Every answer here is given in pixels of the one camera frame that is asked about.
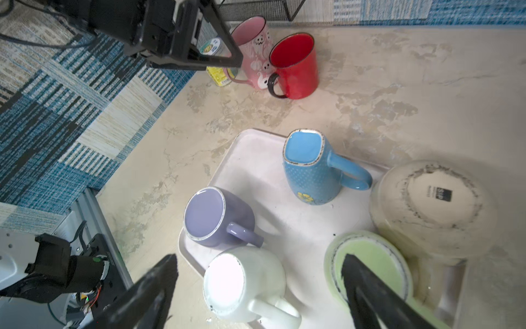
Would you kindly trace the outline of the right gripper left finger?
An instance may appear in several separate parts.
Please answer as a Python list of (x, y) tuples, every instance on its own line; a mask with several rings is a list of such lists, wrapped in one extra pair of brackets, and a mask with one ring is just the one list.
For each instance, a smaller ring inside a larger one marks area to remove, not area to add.
[(164, 328), (175, 285), (178, 258), (168, 254), (85, 328)]

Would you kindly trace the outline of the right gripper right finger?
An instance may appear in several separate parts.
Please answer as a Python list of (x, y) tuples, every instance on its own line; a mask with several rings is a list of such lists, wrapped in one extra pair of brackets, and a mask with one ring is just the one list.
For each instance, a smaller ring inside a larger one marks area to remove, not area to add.
[(405, 303), (357, 256), (347, 254), (342, 264), (347, 303), (356, 328), (433, 328)]

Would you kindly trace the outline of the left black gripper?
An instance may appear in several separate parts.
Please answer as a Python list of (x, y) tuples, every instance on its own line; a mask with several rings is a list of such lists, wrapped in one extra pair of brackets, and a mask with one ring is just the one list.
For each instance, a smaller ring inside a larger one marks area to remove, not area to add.
[(231, 57), (219, 62), (241, 68), (243, 55), (216, 1), (91, 1), (88, 26), (126, 45), (128, 55), (145, 56), (153, 69), (204, 70), (214, 58), (199, 48), (219, 37)]

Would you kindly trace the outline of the pink ghost pattern mug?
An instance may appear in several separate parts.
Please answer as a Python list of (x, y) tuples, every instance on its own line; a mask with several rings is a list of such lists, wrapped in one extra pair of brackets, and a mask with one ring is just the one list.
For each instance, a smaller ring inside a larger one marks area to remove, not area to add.
[(275, 72), (270, 63), (270, 52), (274, 47), (267, 20), (262, 16), (254, 16), (243, 21), (231, 33), (235, 44), (243, 54), (241, 70), (246, 80), (239, 80), (230, 75), (230, 69), (223, 72), (231, 81), (240, 84), (250, 84), (255, 89), (267, 90), (268, 81)]

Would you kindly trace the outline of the red mug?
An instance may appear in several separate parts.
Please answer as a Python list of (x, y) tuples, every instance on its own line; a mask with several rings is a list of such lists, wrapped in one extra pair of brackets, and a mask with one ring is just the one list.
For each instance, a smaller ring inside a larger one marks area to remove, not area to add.
[(317, 89), (319, 70), (311, 34), (300, 32), (283, 38), (272, 48), (269, 60), (275, 67), (267, 84), (272, 96), (301, 100)]

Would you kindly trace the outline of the blue mug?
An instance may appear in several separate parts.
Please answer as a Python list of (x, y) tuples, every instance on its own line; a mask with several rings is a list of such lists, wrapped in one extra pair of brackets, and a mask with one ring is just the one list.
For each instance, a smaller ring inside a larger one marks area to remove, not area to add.
[(327, 204), (343, 187), (367, 191), (373, 185), (372, 175), (338, 155), (318, 130), (292, 131), (286, 138), (282, 158), (292, 192), (309, 205)]

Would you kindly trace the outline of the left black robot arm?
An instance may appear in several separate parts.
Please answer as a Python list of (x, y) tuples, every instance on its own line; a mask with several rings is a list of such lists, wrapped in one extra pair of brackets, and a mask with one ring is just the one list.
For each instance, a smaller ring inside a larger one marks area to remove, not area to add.
[[(240, 67), (234, 44), (214, 1), (47, 1), (78, 30), (105, 34), (126, 56), (155, 69), (203, 71)], [(76, 256), (71, 244), (50, 234), (1, 231), (1, 295), (48, 304), (66, 293), (107, 289), (112, 264)], [(178, 281), (178, 258), (166, 255), (88, 323), (89, 328), (163, 328)]]

